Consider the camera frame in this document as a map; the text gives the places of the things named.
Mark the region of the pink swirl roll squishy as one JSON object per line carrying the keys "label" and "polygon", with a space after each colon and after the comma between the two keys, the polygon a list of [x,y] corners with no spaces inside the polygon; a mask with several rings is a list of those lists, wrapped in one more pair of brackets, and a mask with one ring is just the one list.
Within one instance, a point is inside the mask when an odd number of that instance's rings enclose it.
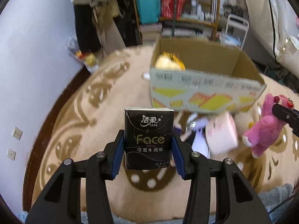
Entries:
{"label": "pink swirl roll squishy", "polygon": [[232,115],[226,111],[208,120],[205,126],[206,143],[213,155],[223,154],[238,147],[238,134]]}

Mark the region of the pink bear plush toy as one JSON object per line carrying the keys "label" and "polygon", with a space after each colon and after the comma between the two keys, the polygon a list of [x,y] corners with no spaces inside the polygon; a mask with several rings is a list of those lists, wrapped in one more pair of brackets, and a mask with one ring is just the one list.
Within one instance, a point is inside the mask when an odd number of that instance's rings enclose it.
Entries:
{"label": "pink bear plush toy", "polygon": [[275,104],[292,110],[294,103],[284,95],[267,94],[261,108],[261,118],[242,135],[243,144],[251,148],[253,158],[260,157],[278,139],[286,123],[272,113]]}

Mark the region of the plastic bag of toys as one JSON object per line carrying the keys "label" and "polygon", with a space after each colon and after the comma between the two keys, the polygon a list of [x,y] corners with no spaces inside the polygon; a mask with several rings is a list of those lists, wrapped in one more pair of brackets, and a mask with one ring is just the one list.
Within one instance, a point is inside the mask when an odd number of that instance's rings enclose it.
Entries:
{"label": "plastic bag of toys", "polygon": [[66,49],[68,50],[70,56],[82,65],[85,65],[91,74],[93,74],[99,68],[100,63],[93,53],[87,52],[84,54],[81,52],[76,37],[69,37],[66,44]]}

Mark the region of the green pole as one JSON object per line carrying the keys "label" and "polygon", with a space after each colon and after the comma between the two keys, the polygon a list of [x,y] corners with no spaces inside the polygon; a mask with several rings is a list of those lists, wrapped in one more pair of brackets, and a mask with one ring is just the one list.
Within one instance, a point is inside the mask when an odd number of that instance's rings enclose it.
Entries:
{"label": "green pole", "polygon": [[174,0],[174,7],[173,7],[173,20],[172,20],[172,30],[171,30],[171,37],[175,36],[175,27],[176,27],[176,14],[177,14],[177,0]]}

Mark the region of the stack of books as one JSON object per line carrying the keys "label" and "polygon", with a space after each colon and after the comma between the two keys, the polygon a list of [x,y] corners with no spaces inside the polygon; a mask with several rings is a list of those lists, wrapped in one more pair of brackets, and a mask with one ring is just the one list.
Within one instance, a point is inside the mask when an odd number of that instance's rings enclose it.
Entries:
{"label": "stack of books", "polygon": [[162,31],[162,23],[145,24],[139,26],[141,40],[143,45],[152,45],[160,36]]}

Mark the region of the white quilted bedding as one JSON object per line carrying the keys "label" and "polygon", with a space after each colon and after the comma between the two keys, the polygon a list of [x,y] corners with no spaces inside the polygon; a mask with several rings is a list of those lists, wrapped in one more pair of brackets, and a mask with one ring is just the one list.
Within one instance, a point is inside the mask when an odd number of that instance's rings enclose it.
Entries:
{"label": "white quilted bedding", "polygon": [[245,0],[250,30],[263,47],[298,76],[298,50],[290,38],[298,39],[297,15],[287,0]]}

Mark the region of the upper wall socket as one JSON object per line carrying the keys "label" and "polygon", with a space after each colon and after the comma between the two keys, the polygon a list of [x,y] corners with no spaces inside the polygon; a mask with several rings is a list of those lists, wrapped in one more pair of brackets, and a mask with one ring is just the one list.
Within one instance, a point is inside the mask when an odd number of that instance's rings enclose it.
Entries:
{"label": "upper wall socket", "polygon": [[12,132],[12,137],[14,137],[17,140],[20,140],[22,137],[23,131],[20,130],[19,128],[15,127],[13,132]]}

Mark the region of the lower wall socket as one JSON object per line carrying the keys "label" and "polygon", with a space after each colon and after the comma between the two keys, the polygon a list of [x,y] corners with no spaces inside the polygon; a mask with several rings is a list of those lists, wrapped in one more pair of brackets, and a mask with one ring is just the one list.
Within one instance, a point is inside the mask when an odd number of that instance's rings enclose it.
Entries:
{"label": "lower wall socket", "polygon": [[8,157],[10,160],[14,161],[14,160],[15,160],[15,157],[16,157],[16,152],[15,152],[14,150],[12,150],[12,149],[8,149],[8,150],[7,150],[7,157]]}

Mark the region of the white fluffy ball plush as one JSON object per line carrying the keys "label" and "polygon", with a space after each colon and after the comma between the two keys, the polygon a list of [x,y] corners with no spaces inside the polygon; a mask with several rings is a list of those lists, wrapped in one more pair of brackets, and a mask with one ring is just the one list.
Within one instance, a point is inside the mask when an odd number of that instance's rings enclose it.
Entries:
{"label": "white fluffy ball plush", "polygon": [[254,123],[253,116],[249,112],[239,112],[234,116],[234,121],[239,135],[249,130],[249,124]]}

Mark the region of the wall socket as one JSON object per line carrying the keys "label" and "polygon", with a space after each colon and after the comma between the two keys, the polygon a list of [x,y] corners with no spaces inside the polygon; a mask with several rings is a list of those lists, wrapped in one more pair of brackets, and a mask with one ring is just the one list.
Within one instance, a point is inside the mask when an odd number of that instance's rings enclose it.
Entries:
{"label": "wall socket", "polygon": [[14,160],[15,160],[15,157],[16,157],[16,152],[15,152],[14,150],[12,150],[12,149],[8,149],[8,150],[7,150],[7,157],[8,157],[10,160],[14,161]]}
{"label": "wall socket", "polygon": [[19,128],[15,127],[13,132],[12,132],[12,137],[14,137],[17,140],[20,140],[22,137],[23,131],[20,130]]}

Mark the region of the red patterned gift bag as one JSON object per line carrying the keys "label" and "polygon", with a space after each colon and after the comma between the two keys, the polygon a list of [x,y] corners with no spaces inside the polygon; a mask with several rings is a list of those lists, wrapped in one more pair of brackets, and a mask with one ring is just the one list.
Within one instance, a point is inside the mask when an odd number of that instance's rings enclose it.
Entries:
{"label": "red patterned gift bag", "polygon": [[[177,0],[177,19],[181,17],[186,0]],[[173,18],[174,0],[161,0],[161,17]]]}

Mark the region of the white rolling cart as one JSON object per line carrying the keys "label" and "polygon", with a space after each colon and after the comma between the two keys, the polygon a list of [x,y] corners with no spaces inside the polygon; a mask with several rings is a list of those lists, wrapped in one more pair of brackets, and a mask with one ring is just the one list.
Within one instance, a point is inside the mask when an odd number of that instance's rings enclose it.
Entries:
{"label": "white rolling cart", "polygon": [[224,46],[237,47],[243,50],[248,31],[248,20],[234,14],[229,14],[225,28],[222,29],[219,39]]}

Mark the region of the open cardboard box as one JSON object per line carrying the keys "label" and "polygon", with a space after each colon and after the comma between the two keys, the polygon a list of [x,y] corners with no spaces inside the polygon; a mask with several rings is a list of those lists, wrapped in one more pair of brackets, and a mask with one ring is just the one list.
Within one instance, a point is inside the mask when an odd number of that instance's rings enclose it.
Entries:
{"label": "open cardboard box", "polygon": [[[157,69],[163,53],[175,55],[185,69]],[[153,107],[201,114],[248,111],[266,89],[246,53],[199,38],[159,38],[149,76]]]}

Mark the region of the teal bag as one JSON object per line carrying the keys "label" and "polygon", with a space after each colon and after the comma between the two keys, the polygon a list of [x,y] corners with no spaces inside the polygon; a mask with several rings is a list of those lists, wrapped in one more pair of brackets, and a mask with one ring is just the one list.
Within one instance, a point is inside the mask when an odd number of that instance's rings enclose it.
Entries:
{"label": "teal bag", "polygon": [[161,16],[161,0],[136,0],[142,25],[158,23]]}

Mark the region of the white-haired purple doll plush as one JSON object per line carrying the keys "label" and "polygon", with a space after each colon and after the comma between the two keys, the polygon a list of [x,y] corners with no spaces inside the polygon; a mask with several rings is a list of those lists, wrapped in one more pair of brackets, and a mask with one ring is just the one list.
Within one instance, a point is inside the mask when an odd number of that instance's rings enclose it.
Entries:
{"label": "white-haired purple doll plush", "polygon": [[210,158],[210,149],[205,138],[206,116],[199,117],[197,113],[180,111],[175,114],[173,131],[180,135],[183,142],[188,143],[193,151]]}

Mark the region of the beige trench coat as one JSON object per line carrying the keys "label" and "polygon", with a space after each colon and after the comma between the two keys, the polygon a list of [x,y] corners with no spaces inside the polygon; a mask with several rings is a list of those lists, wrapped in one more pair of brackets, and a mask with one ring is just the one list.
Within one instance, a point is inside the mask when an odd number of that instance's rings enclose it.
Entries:
{"label": "beige trench coat", "polygon": [[109,4],[99,3],[92,8],[93,24],[101,44],[102,57],[107,57],[115,50],[125,48],[125,43],[113,20],[112,10]]}

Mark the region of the wooden bookshelf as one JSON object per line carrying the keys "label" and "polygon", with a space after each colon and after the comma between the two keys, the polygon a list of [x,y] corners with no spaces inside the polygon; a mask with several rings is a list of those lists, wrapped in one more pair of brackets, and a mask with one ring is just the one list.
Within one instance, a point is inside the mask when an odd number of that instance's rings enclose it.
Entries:
{"label": "wooden bookshelf", "polygon": [[141,44],[160,35],[216,40],[220,0],[133,0]]}

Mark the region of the yellow dog plush toy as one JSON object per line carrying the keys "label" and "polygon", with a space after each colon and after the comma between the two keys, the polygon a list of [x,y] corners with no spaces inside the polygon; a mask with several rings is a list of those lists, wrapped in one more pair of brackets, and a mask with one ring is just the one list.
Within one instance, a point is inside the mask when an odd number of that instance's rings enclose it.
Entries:
{"label": "yellow dog plush toy", "polygon": [[155,62],[156,69],[185,70],[186,67],[174,53],[163,52]]}

